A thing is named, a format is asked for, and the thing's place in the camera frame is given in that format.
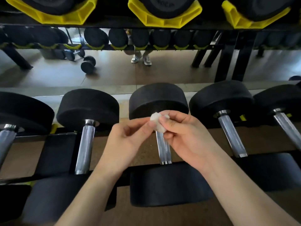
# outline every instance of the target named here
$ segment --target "right hand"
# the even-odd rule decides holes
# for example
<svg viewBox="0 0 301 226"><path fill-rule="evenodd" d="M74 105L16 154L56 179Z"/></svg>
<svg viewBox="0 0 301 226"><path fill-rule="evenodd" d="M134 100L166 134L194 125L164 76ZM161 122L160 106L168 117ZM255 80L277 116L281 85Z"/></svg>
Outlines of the right hand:
<svg viewBox="0 0 301 226"><path fill-rule="evenodd" d="M205 126L195 117L179 111L165 110L159 118L167 130L164 138L175 152L201 173L206 170L208 156L223 151Z"/></svg>

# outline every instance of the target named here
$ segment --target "forearm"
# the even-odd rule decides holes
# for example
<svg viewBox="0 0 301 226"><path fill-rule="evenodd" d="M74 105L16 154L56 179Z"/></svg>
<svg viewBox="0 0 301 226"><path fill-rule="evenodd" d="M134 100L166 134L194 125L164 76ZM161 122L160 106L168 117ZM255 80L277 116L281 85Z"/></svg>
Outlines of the forearm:
<svg viewBox="0 0 301 226"><path fill-rule="evenodd" d="M234 225L300 225L266 195L224 152L200 171Z"/></svg>
<svg viewBox="0 0 301 226"><path fill-rule="evenodd" d="M99 225L118 177L96 167L56 226Z"/></svg>

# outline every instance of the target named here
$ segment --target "wooden floor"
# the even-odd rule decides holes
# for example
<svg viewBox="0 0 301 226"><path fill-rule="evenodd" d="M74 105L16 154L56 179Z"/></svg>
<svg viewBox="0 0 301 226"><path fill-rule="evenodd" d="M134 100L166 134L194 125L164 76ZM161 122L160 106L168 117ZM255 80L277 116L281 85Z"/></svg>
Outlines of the wooden floor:
<svg viewBox="0 0 301 226"><path fill-rule="evenodd" d="M301 123L296 124L301 130ZM232 155L227 139L221 129L209 130L218 144ZM239 136L249 154L282 152L294 150L294 146L279 127L261 126L257 128L237 128ZM105 147L107 137L94 139L91 169L100 159ZM36 168L43 142L15 143L13 144L0 171L0 178L17 178L31 176ZM181 158L172 150L173 161L181 161ZM131 166L159 163L159 155L156 144L156 136L153 134L141 146L139 153ZM280 206L282 206L295 219L301 222L301 189L286 190L269 194ZM137 208L130 204L129 187L117 189L117 205L104 213L101 225L206 225L215 226L232 225L223 208L216 198L196 203L156 208Z"/></svg>

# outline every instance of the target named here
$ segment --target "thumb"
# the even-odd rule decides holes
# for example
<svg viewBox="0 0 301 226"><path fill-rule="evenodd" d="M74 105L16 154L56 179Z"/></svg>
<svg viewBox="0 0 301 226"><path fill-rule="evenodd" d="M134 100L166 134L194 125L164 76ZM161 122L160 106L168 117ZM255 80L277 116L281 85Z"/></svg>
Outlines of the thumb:
<svg viewBox="0 0 301 226"><path fill-rule="evenodd" d="M177 133L177 134L184 134L186 130L186 125L181 124L177 121L173 121L171 119L166 118L165 116L161 116L159 118L161 125L170 132Z"/></svg>
<svg viewBox="0 0 301 226"><path fill-rule="evenodd" d="M129 138L133 143L140 146L148 137L150 137L155 127L156 127L155 122L148 121Z"/></svg>

